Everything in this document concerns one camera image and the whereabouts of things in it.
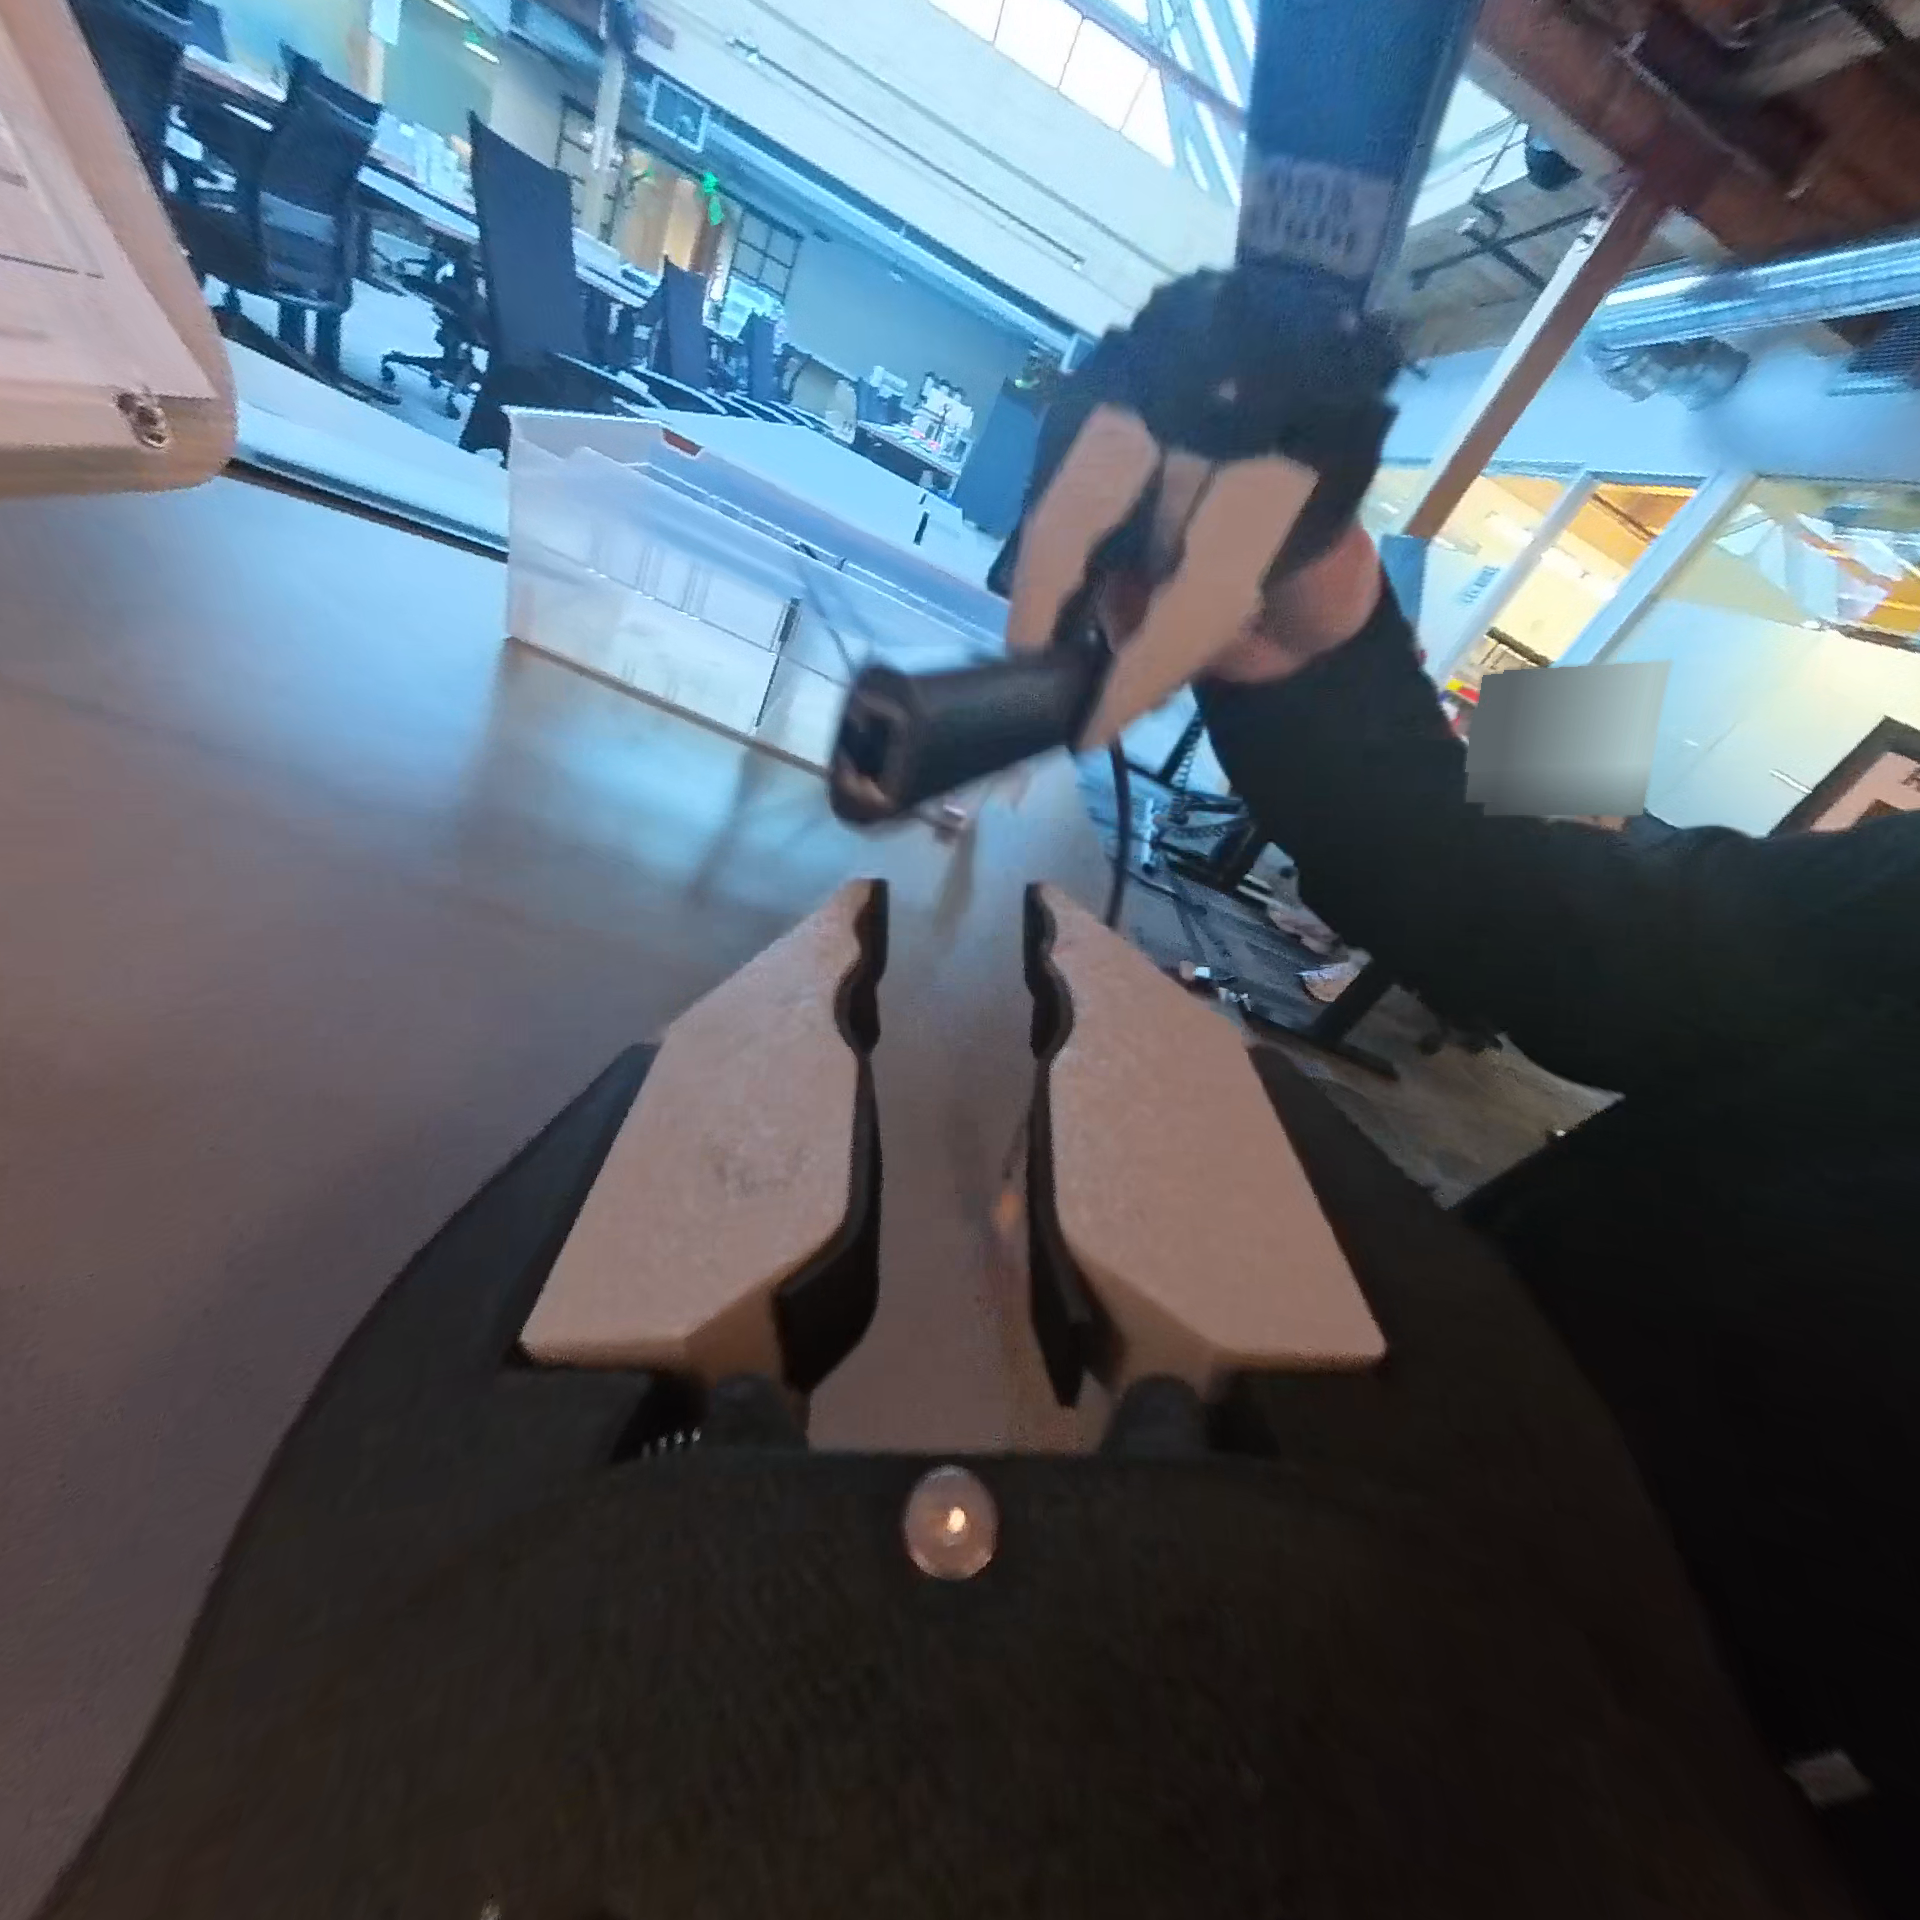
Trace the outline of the black background office chair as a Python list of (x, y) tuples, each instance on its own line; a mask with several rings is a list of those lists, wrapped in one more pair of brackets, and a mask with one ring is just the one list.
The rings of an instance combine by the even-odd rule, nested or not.
[(506, 455), (509, 409), (626, 416), (648, 403), (636, 378), (591, 359), (562, 174), (470, 118), (470, 184), (488, 370), (459, 449)]
[(392, 397), (341, 363), (361, 255), (359, 177), (377, 128), (370, 99), (288, 53), (272, 124), (229, 156), (232, 181), (196, 181), (176, 205), (176, 225), (196, 280), (222, 289), (214, 323), (232, 346), (389, 406)]

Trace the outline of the wooden ceiling beam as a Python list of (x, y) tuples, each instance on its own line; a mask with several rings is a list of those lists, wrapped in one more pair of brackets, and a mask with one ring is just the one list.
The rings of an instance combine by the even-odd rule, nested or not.
[(1671, 199), (1658, 184), (1634, 179), (1590, 221), (1440, 444), (1422, 488), (1395, 525), (1399, 537), (1433, 540), (1444, 533), (1447, 519), (1472, 483), (1484, 477), (1505, 434), (1566, 359), (1597, 306), (1634, 267), (1666, 207)]

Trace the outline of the clear plastic bin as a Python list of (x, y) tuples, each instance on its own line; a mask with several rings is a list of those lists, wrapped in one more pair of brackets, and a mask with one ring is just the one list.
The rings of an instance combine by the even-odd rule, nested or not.
[(865, 665), (999, 654), (993, 540), (794, 423), (509, 409), (506, 634), (825, 771)]

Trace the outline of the person's right hand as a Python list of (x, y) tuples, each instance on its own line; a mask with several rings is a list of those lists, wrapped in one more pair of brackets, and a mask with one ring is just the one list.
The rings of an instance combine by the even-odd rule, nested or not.
[(1385, 593), (1381, 552), (1351, 525), (1310, 566), (1270, 584), (1260, 612), (1203, 672), (1200, 685), (1278, 685), (1348, 647)]

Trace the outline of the laminated instruction sheet on stand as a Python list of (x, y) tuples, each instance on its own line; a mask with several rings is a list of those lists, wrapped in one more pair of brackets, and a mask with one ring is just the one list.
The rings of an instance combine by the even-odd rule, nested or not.
[(236, 449), (229, 349), (68, 3), (4, 6), (4, 498), (176, 494)]

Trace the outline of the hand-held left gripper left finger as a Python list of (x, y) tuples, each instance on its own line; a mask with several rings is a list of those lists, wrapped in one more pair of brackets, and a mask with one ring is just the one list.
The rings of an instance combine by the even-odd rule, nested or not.
[(784, 1284), (855, 1205), (889, 885), (855, 881), (666, 1027), (519, 1336), (551, 1370), (801, 1386)]

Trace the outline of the black framed sign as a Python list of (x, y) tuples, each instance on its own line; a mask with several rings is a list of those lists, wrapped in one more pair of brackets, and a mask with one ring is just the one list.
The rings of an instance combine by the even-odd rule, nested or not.
[(1918, 813), (1918, 729), (1885, 718), (1796, 801), (1774, 836), (1846, 832)]

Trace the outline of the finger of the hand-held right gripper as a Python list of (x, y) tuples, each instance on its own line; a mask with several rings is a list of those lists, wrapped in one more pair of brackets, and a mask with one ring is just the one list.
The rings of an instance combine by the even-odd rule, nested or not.
[(1139, 627), (1117, 643), (1078, 753), (1120, 740), (1225, 654), (1260, 612), (1267, 580), (1317, 494), (1319, 473), (1287, 455), (1200, 472), (1170, 458), (1166, 480), (1198, 480), (1182, 519), (1157, 512), (1152, 590)]
[(1008, 587), (1010, 658), (1054, 643), (1070, 601), (1088, 584), (1097, 552), (1132, 519), (1157, 480), (1164, 452), (1135, 412), (1095, 406), (1020, 527)]

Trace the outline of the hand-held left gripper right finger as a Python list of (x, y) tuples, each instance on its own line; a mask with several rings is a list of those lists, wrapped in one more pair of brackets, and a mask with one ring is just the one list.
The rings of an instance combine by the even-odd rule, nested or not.
[(1060, 888), (1025, 890), (1029, 1313), (1060, 1407), (1370, 1372), (1384, 1331), (1239, 1030)]

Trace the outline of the silver ventilation duct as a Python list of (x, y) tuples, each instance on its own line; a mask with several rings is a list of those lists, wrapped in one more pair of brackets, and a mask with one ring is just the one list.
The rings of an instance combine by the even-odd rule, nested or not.
[(1704, 412), (1751, 370), (1743, 341), (1843, 321), (1882, 328), (1849, 353), (1838, 397), (1918, 390), (1918, 228), (1758, 266), (1648, 271), (1600, 302), (1583, 352), (1618, 397), (1679, 399)]

